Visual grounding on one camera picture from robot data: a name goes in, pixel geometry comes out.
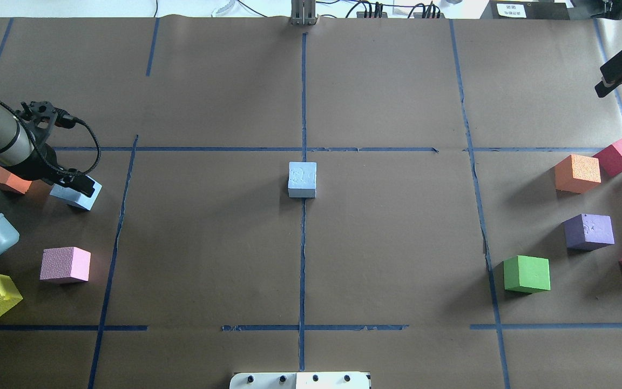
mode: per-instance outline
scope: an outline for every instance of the purple block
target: purple block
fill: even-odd
[[[579,214],[563,223],[568,249],[592,251],[614,244],[611,217]]]
[[[44,249],[40,280],[55,284],[87,281],[91,267],[91,254],[77,247]]]

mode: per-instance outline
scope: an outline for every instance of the green block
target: green block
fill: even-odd
[[[505,290],[537,293],[551,290],[549,260],[516,256],[503,261]]]

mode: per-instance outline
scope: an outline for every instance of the label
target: label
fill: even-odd
[[[521,4],[496,4],[498,14],[504,17],[523,17],[526,18],[525,6]]]

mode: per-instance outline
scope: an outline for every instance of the light blue block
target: light blue block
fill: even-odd
[[[287,190],[289,197],[303,199],[316,197],[316,163],[290,162]]]
[[[80,209],[90,210],[93,207],[94,201],[97,199],[99,190],[102,189],[102,185],[93,180],[93,196],[87,197],[86,195],[77,192],[69,187],[62,187],[61,185],[54,184],[50,196],[57,197],[70,206],[79,207]]]

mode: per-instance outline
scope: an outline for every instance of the black cable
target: black cable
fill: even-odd
[[[414,5],[414,7],[412,7],[412,10],[409,11],[409,15],[407,15],[407,19],[409,19],[410,17],[412,17],[412,13],[417,9],[418,6],[420,6],[422,8],[424,8],[424,11],[422,12],[422,18],[425,16],[425,13],[427,13],[427,5],[425,5],[424,3],[418,3],[416,5]]]
[[[237,0],[237,2],[240,3],[241,5],[243,5],[244,7],[246,7],[249,11],[251,11],[251,12],[253,12],[255,14],[261,15],[262,17],[267,17],[266,15],[260,13],[259,11],[254,10],[253,8],[251,8],[248,5],[244,4],[244,2],[242,2],[242,0]]]
[[[344,2],[350,2],[350,3],[361,3],[361,2],[365,2],[366,0],[343,0],[343,1]],[[385,7],[393,7],[393,8],[412,8],[412,7],[414,7],[414,5],[397,5],[397,4],[384,4],[384,5],[385,5]]]
[[[75,121],[79,125],[84,126],[88,130],[88,133],[93,138],[93,142],[96,144],[96,148],[97,148],[96,160],[94,161],[93,165],[88,170],[86,170],[85,172],[78,172],[78,171],[71,172],[71,171],[66,170],[66,169],[59,169],[58,167],[56,167],[56,166],[52,165],[51,163],[47,162],[47,159],[42,156],[42,152],[40,151],[40,148],[38,147],[37,142],[35,142],[35,135],[33,135],[30,132],[30,130],[28,130],[27,126],[23,125],[23,123],[24,123],[23,119],[19,116],[19,114],[17,114],[13,109],[11,109],[10,106],[6,105],[5,102],[3,102],[1,100],[0,100],[0,106],[2,106],[5,110],[9,111],[9,113],[11,113],[13,115],[13,117],[21,124],[21,126],[25,130],[25,134],[28,136],[28,139],[32,143],[33,150],[35,150],[35,153],[37,153],[37,157],[40,157],[40,159],[50,169],[54,170],[55,172],[59,173],[60,175],[65,175],[65,176],[84,176],[84,175],[92,172],[97,167],[97,164],[99,163],[99,160],[102,157],[102,149],[99,147],[99,142],[97,141],[97,136],[94,134],[93,130],[91,130],[90,126],[88,126],[85,121],[80,120],[79,118],[76,118],[75,116],[73,118],[73,121]]]
[[[435,5],[434,2],[431,2],[429,4],[429,7],[434,7],[434,13],[432,13],[431,15],[431,19],[439,19],[440,18],[440,8],[438,7],[438,5]]]
[[[355,5],[352,6],[352,8],[350,8],[349,12],[347,12],[347,16],[345,16],[345,19],[347,19],[348,17],[350,17],[350,14],[352,13],[352,11],[358,7],[360,4],[363,4],[363,12],[364,15],[366,15],[366,3],[365,1],[361,1],[361,2],[356,2]]]

